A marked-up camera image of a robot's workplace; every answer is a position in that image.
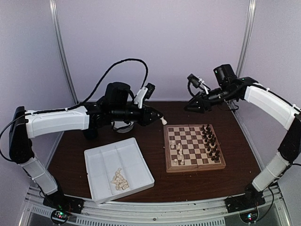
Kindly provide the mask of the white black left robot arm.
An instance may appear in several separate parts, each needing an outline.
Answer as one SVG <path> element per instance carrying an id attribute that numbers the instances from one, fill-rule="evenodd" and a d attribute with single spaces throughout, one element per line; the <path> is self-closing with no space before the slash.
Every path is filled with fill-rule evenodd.
<path id="1" fill-rule="evenodd" d="M 6 160 L 22 166 L 44 195 L 49 196 L 49 201 L 57 209 L 63 209 L 68 204 L 67 197 L 55 178 L 37 160 L 31 139 L 69 130 L 82 130 L 86 139 L 93 139 L 99 128 L 114 126 L 118 121 L 125 123 L 122 129 L 131 123 L 147 126 L 156 120 L 166 125 L 163 113 L 143 103 L 151 97 L 154 89 L 155 86 L 149 83 L 134 95 L 129 85 L 113 82 L 107 85 L 104 96 L 96 102 L 43 111 L 27 111 L 20 106 L 5 127 L 9 129 L 9 157 Z"/>

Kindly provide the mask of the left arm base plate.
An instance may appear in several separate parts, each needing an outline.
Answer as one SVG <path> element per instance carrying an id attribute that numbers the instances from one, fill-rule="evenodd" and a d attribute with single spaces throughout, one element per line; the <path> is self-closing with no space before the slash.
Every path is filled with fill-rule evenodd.
<path id="1" fill-rule="evenodd" d="M 67 213 L 80 214 L 83 209 L 84 200 L 69 196 L 63 196 L 61 198 L 50 198 L 49 196 L 47 196 L 43 200 L 43 205 L 54 208 L 56 210 L 62 210 L 63 212 Z"/>

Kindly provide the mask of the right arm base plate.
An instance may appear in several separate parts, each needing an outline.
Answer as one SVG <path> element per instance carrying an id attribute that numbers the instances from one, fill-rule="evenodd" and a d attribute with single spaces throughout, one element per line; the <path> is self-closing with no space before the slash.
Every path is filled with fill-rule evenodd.
<path id="1" fill-rule="evenodd" d="M 264 205 L 265 199 L 263 197 L 255 198 L 255 199 L 247 199 L 247 196 L 239 195 L 239 196 L 229 196 L 225 200 L 225 205 L 228 213 L 233 213 L 237 211 L 243 211 L 248 209 L 254 209 L 260 205 Z"/>

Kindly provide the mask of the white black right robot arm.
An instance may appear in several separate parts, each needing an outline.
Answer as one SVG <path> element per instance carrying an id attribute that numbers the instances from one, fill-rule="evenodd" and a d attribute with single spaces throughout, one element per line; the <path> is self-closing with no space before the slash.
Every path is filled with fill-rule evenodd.
<path id="1" fill-rule="evenodd" d="M 275 157 L 262 172 L 245 188 L 241 204 L 250 208 L 258 202 L 264 189 L 281 178 L 301 153 L 301 110 L 263 87 L 251 77 L 238 78 L 231 65 L 225 64 L 214 68 L 219 84 L 210 89 L 203 79 L 193 74 L 188 76 L 188 90 L 191 86 L 200 89 L 185 106 L 185 111 L 205 113 L 214 105 L 231 100 L 243 100 L 251 103 L 278 121 L 287 131 Z"/>

